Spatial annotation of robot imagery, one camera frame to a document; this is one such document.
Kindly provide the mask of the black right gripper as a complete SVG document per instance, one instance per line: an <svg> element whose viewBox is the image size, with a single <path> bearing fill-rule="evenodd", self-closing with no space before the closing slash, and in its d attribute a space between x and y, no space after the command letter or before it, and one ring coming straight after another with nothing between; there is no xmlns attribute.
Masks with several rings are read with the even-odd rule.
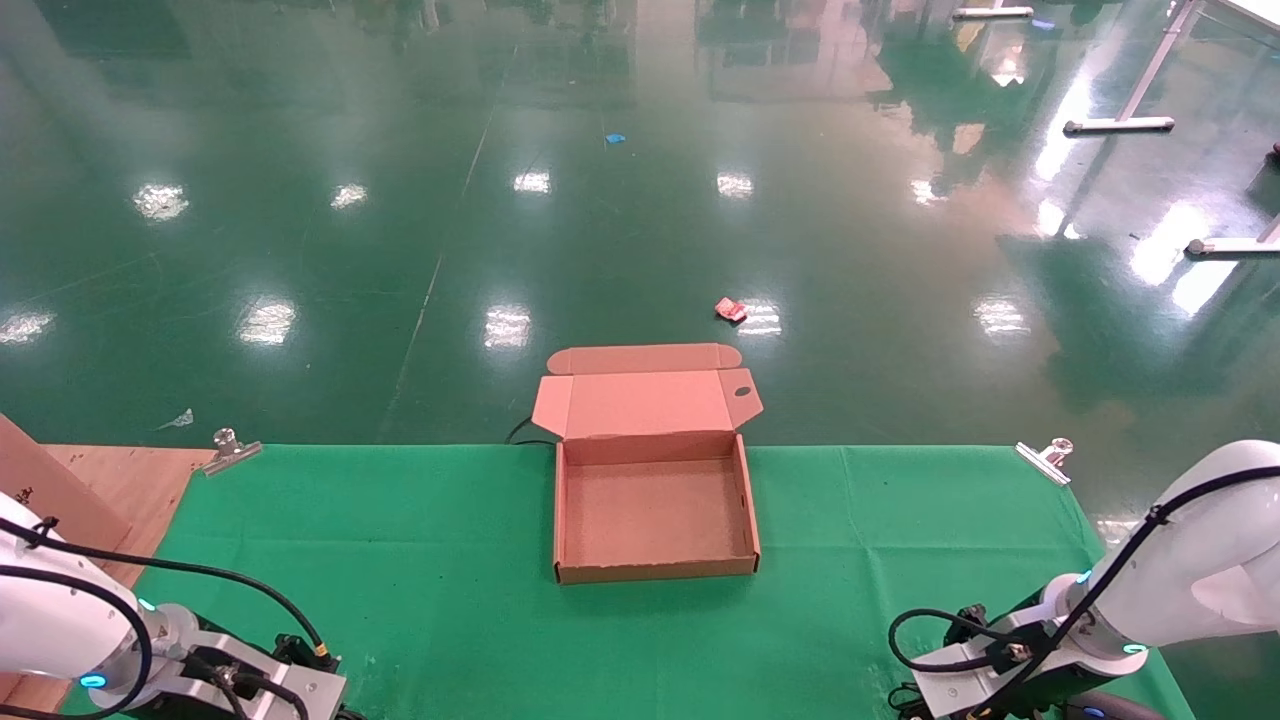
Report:
<svg viewBox="0 0 1280 720"><path fill-rule="evenodd" d="M1166 719L1148 705L1102 691L1110 680L1079 664L1039 673L1006 696L1000 717Z"/></svg>

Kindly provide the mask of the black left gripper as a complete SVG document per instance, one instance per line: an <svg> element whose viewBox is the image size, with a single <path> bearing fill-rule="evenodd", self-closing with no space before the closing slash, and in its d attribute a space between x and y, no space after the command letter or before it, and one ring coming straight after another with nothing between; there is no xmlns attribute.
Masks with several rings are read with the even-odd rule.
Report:
<svg viewBox="0 0 1280 720"><path fill-rule="evenodd" d="M180 616L182 662L186 667L279 667L271 655L200 615Z"/></svg>

